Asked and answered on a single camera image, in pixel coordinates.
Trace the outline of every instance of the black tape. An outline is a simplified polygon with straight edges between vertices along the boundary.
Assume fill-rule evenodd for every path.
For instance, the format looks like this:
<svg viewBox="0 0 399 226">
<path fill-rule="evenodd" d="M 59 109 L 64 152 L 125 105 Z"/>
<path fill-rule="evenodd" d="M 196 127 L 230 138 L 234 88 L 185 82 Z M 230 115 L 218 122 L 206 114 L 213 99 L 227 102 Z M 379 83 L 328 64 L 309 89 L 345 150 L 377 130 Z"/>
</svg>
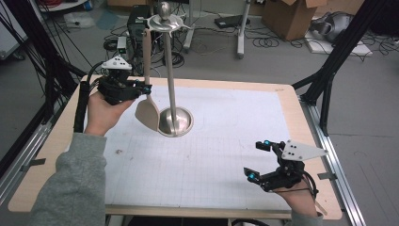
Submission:
<svg viewBox="0 0 399 226">
<path fill-rule="evenodd" d="M 45 158 L 30 160 L 30 162 L 27 165 L 21 166 L 20 171 L 27 172 L 30 169 L 30 167 L 44 165 L 45 162 L 46 162 Z"/>
<path fill-rule="evenodd" d="M 320 180 L 326 180 L 329 179 L 330 181 L 337 180 L 337 175 L 335 173 L 331 172 L 324 172 L 324 173 L 319 173 L 317 174 Z"/>
</svg>

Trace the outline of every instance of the person's left hand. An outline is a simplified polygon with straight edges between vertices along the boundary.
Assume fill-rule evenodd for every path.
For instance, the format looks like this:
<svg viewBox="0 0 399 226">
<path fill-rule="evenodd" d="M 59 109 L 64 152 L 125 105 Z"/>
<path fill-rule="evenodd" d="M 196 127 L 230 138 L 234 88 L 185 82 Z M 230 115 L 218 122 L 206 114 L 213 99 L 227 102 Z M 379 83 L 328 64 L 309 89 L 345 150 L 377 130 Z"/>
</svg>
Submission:
<svg viewBox="0 0 399 226">
<path fill-rule="evenodd" d="M 117 105 L 110 105 L 97 91 L 88 100 L 88 125 L 85 134 L 104 136 L 117 124 L 122 113 L 132 105 L 133 101 L 125 101 Z"/>
</svg>

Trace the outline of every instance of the floor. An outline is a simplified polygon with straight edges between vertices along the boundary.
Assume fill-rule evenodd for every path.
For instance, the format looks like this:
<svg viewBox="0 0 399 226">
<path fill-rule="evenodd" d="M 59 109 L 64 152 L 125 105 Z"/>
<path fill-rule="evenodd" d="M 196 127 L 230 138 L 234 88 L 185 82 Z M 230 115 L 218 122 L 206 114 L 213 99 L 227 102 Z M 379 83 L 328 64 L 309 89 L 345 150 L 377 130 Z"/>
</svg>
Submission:
<svg viewBox="0 0 399 226">
<path fill-rule="evenodd" d="M 126 24 L 126 13 L 95 8 L 90 12 L 95 25 L 91 28 L 71 29 L 69 36 L 91 64 L 104 60 L 104 37 L 113 28 Z M 216 28 L 215 15 L 202 13 L 197 26 Z M 263 47 L 264 37 L 254 32 L 266 33 L 259 17 L 251 17 L 245 40 L 245 56 L 236 56 L 236 34 L 216 33 L 198 29 L 192 48 L 183 53 L 184 65 L 174 70 L 176 78 L 192 78 L 256 83 L 293 84 L 317 72 L 327 55 L 311 54 L 305 41 L 296 48 L 292 43 L 269 39 Z M 74 47 L 66 43 L 72 64 L 88 71 L 89 65 Z M 373 51 L 364 58 L 349 57 L 334 80 L 328 131 L 343 165 L 367 225 L 397 225 L 399 221 L 399 189 L 397 182 L 396 147 L 399 145 L 399 53 L 388 55 L 379 52 L 379 44 L 364 40 Z M 265 47 L 266 44 L 277 45 Z M 167 70 L 156 68 L 166 77 Z M 9 149 L 26 124 L 43 103 L 40 84 L 28 60 L 0 61 L 0 157 Z M 299 89 L 302 94 L 306 88 Z M 26 214 L 10 213 L 7 201 L 0 207 L 2 225 L 25 225 Z M 326 221 L 325 225 L 347 225 L 347 219 Z"/>
</svg>

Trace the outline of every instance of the box flap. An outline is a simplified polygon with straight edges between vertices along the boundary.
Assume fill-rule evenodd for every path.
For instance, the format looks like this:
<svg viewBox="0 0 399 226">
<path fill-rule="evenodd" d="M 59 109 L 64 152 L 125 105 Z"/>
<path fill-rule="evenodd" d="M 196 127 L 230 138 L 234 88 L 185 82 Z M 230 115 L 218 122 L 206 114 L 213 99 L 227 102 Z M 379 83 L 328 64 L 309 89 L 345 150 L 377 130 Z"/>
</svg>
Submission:
<svg viewBox="0 0 399 226">
<path fill-rule="evenodd" d="M 327 0 L 305 0 L 307 8 L 316 8 L 325 6 L 327 4 Z"/>
<path fill-rule="evenodd" d="M 297 0 L 281 0 L 281 1 L 287 4 L 288 6 L 291 6 Z M 316 8 L 316 7 L 325 6 L 327 4 L 327 0 L 305 0 L 305 2 L 307 8 Z"/>
</svg>

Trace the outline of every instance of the white paper sheet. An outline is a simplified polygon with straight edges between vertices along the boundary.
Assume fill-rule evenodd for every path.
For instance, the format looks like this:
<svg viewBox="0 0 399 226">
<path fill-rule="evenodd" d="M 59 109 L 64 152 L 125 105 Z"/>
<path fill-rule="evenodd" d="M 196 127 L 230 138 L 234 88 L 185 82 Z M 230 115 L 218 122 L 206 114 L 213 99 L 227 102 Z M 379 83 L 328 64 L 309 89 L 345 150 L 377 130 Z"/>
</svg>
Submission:
<svg viewBox="0 0 399 226">
<path fill-rule="evenodd" d="M 107 133 L 106 204 L 288 210 L 285 201 L 247 181 L 244 167 L 265 174 L 278 166 L 256 141 L 289 139 L 274 92 L 176 87 L 177 106 L 194 116 L 183 137 L 164 137 L 135 117 L 136 100 Z M 169 107 L 168 89 L 152 98 Z"/>
</svg>

